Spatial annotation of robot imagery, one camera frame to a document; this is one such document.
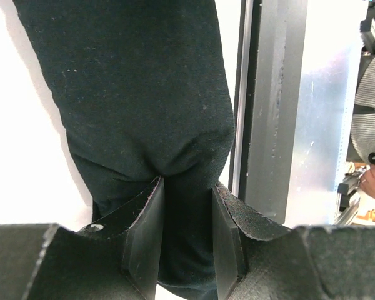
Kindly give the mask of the black t shirt blue logo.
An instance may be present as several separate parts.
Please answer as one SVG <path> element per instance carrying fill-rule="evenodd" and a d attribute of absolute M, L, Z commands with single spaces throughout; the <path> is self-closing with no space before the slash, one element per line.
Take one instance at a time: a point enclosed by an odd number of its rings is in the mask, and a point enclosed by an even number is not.
<path fill-rule="evenodd" d="M 212 188 L 235 137 L 214 1 L 15 1 L 107 216 L 165 181 L 159 284 L 216 299 Z"/>

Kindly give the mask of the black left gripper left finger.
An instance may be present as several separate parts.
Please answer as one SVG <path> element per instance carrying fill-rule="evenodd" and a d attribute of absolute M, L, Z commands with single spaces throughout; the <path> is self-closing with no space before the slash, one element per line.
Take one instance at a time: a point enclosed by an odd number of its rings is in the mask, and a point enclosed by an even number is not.
<path fill-rule="evenodd" d="M 0 299 L 154 299 L 164 181 L 78 232 L 0 225 Z"/>

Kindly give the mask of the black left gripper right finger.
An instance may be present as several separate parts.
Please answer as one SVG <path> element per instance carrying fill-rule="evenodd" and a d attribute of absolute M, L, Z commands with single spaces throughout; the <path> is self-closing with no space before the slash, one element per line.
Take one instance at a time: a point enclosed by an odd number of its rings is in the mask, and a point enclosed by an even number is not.
<path fill-rule="evenodd" d="M 375 299 L 375 226 L 286 228 L 212 190 L 219 299 Z"/>

